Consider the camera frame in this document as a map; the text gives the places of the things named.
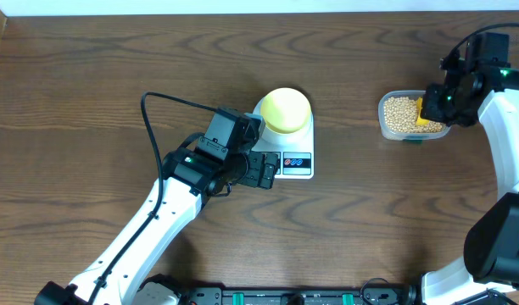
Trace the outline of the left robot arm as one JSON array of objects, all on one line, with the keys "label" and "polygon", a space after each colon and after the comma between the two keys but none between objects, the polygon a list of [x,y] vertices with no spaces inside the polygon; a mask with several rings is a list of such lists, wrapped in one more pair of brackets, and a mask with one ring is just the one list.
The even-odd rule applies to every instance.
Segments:
[{"label": "left robot arm", "polygon": [[109,247],[66,287],[52,281],[38,293],[39,304],[176,304],[179,296],[161,284],[145,283],[174,238],[212,197],[226,197],[240,184],[270,189],[279,165],[273,152],[256,152],[256,139],[239,142],[225,162],[208,153],[227,151],[202,133],[190,135],[158,163],[151,192]]}]

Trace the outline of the yellow measuring scoop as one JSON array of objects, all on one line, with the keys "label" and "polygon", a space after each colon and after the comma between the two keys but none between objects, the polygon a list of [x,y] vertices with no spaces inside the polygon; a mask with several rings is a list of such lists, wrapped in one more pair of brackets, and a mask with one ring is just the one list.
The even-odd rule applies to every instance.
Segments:
[{"label": "yellow measuring scoop", "polygon": [[429,120],[421,117],[423,98],[419,97],[416,100],[416,126],[426,126],[429,124]]}]

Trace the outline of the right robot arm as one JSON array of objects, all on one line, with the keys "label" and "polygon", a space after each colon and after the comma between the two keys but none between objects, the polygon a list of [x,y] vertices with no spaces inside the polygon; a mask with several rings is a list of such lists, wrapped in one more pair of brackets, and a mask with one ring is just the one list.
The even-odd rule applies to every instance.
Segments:
[{"label": "right robot arm", "polygon": [[421,277],[420,303],[477,302],[519,291],[519,70],[447,69],[442,85],[427,88],[421,116],[483,127],[498,195],[467,233],[462,257]]}]

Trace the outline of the pale yellow bowl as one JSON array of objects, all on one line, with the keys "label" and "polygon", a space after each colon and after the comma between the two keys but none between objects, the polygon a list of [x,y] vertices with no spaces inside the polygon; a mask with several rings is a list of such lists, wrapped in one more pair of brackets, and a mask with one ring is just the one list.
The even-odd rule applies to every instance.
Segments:
[{"label": "pale yellow bowl", "polygon": [[293,88],[277,88],[261,102],[260,115],[271,130],[291,134],[303,129],[312,115],[308,98]]}]

